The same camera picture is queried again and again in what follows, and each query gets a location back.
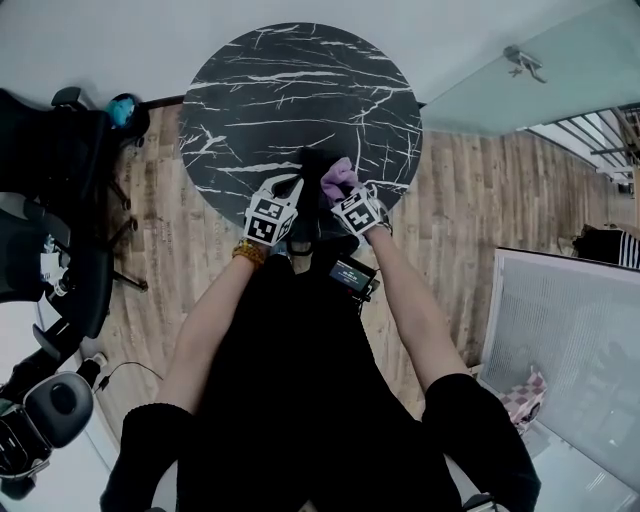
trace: metal bracket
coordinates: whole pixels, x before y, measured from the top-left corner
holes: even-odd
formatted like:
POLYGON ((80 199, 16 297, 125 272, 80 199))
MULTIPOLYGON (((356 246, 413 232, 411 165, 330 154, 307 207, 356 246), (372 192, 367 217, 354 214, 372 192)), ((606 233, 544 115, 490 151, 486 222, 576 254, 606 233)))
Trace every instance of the metal bracket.
POLYGON ((514 78, 522 73, 522 69, 524 68, 531 73, 534 80, 537 80, 541 84, 547 83, 544 78, 538 75, 538 70, 542 68, 542 62, 538 59, 527 55, 516 45, 507 46, 504 49, 503 55, 509 62, 513 62, 517 66, 516 69, 510 72, 514 78))

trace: person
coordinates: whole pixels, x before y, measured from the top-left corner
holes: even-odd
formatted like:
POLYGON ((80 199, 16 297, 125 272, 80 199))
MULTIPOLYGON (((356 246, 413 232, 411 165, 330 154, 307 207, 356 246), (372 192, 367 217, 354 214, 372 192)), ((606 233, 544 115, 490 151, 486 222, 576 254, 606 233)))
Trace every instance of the person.
POLYGON ((640 229, 629 224, 609 224, 596 229, 588 224, 573 241, 578 258, 640 270, 640 229))
POLYGON ((182 325, 155 403, 126 416, 103 511, 149 509, 176 460, 180 512, 296 512, 308 500, 319 512, 462 510, 445 453, 507 510, 534 510, 540 481, 507 412, 470 376, 390 232, 365 237, 425 395, 422 421, 387 386, 355 301, 328 277, 339 244, 296 275, 245 240, 182 325))

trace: white wall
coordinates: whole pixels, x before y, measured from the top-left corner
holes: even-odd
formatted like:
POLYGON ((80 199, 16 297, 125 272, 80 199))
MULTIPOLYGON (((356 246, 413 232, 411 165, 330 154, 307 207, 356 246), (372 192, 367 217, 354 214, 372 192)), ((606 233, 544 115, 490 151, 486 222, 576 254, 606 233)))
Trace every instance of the white wall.
MULTIPOLYGON (((13 365, 39 348, 31 332, 34 323, 35 304, 0 304, 0 382, 6 382, 13 365)), ((38 474, 36 488, 29 496, 13 501, 0 494, 0 503, 8 512, 98 512, 109 473, 85 431, 70 445, 54 451, 51 466, 38 474)))
POLYGON ((608 0, 5 0, 0 87, 48 102, 82 85, 104 104, 183 94, 231 39, 287 21, 333 25, 391 57, 431 101, 522 42, 608 0))

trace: office chair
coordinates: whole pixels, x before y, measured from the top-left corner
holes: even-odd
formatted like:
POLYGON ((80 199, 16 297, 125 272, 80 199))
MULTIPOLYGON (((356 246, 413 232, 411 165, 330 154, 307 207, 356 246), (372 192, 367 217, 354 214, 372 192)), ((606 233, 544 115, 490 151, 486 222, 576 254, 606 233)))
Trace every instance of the office chair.
POLYGON ((33 489, 33 477, 47 467, 51 452, 69 444, 89 421, 93 383, 56 371, 85 336, 100 333, 113 280, 146 289, 114 271, 109 243, 71 230, 20 194, 0 193, 0 303, 36 302, 44 295, 61 316, 46 331, 33 326, 42 348, 16 365, 0 387, 0 480, 2 492, 15 499, 33 489), (59 261, 58 274, 43 275, 47 255, 59 261))
POLYGON ((104 235, 98 219, 106 211, 107 187, 124 210, 131 208, 113 168, 122 146, 148 128, 148 112, 139 107, 135 133, 112 130, 109 115, 87 109, 80 95, 77 87, 61 89, 51 102, 54 108, 40 110, 0 89, 0 190, 38 198, 67 224, 82 222, 104 235))

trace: black marble table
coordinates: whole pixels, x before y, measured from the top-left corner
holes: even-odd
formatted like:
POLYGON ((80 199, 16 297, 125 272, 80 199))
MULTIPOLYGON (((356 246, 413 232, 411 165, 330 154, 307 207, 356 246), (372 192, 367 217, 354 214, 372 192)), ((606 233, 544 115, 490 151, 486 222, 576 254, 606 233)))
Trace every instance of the black marble table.
POLYGON ((348 156, 388 208, 409 187, 422 148, 416 98, 393 62, 314 23, 261 28, 221 48, 189 87, 180 123, 196 188, 240 225, 266 178, 303 172, 303 147, 348 156))

